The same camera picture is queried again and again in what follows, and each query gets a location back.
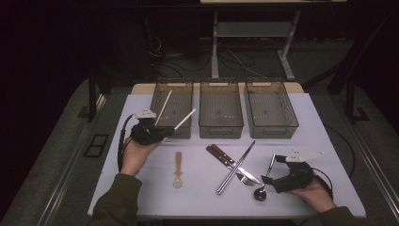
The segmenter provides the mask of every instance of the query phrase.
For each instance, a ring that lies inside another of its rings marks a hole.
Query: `silver spoon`
[[[275,159],[276,159],[276,154],[274,153],[274,154],[273,154],[273,157],[272,157],[272,160],[270,161],[269,168],[267,169],[266,176],[269,176],[270,170],[271,170],[272,167],[273,167],[273,164],[274,164],[274,162],[275,162]],[[265,186],[266,186],[266,184],[263,184],[262,187],[259,187],[258,189],[256,189],[256,190],[253,192],[253,197],[255,197],[255,200],[260,201],[260,202],[263,202],[263,201],[266,200],[267,194],[266,194],[266,191],[264,190],[264,187],[265,187]]]

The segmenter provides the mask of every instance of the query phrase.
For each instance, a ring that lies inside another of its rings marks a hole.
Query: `white table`
[[[348,206],[357,218],[365,218],[365,210],[352,186],[343,165],[338,158],[323,124],[314,108],[309,94],[289,93],[299,127],[291,139],[256,139],[243,167],[258,180],[265,175],[273,153],[287,155],[292,149],[324,152],[325,155],[308,163],[325,172],[333,183],[334,201]],[[117,149],[119,134],[125,119],[143,108],[149,108],[151,94],[133,94],[126,99],[120,116],[116,135],[113,138],[104,163],[93,199],[88,209],[111,187],[118,173]],[[247,112],[241,96],[245,126],[240,139],[201,139],[199,134],[199,95],[195,92],[193,107],[197,109],[192,117],[190,139],[167,139],[148,158],[146,165],[137,175],[143,182],[138,197],[138,216],[144,218],[308,218],[316,214],[298,197],[278,194],[272,186],[266,186],[267,200],[255,201],[253,191],[258,186],[245,186],[235,177],[221,195],[216,190],[229,174],[229,170],[217,161],[205,147],[216,144],[236,161],[251,141],[247,127]],[[126,136],[137,123],[131,119],[127,124]],[[183,181],[181,188],[172,185],[175,171],[175,153],[183,153]],[[270,176],[279,178],[288,174],[285,164],[275,163]]]

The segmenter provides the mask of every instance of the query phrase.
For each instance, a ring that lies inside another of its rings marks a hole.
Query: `white stick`
[[[158,124],[159,119],[161,119],[162,112],[164,112],[165,106],[167,105],[167,102],[168,102],[169,97],[170,97],[170,93],[172,93],[172,90],[169,92],[168,97],[165,100],[164,105],[162,106],[161,112],[159,112],[159,116],[158,116],[158,119],[155,122],[155,125]]]
[[[176,125],[176,127],[174,127],[174,130],[176,131],[185,121],[188,120],[188,118],[190,118],[190,116],[192,114],[194,114],[194,111],[196,111],[196,108],[194,108],[182,121],[180,121],[179,124]]]

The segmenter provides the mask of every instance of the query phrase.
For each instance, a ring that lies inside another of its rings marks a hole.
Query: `hand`
[[[147,161],[149,154],[158,147],[160,142],[150,145],[141,145],[130,137],[123,144],[122,169],[120,173],[136,176]]]
[[[331,197],[328,195],[323,186],[316,179],[305,188],[298,188],[289,191],[288,193],[294,194],[302,198],[311,208],[318,214],[326,212],[332,208],[337,207]]]

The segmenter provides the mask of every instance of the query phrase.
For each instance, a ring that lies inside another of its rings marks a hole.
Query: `transparent storage bin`
[[[192,79],[158,79],[150,107],[150,110],[156,113],[157,118],[159,117],[169,92],[172,92],[156,124],[157,127],[174,128],[191,112],[193,104],[193,86],[194,82]],[[170,138],[191,138],[191,118],[185,121]]]
[[[240,138],[243,126],[238,81],[229,78],[201,79],[199,137]]]
[[[299,126],[282,82],[248,78],[244,91],[252,138],[291,138]]]

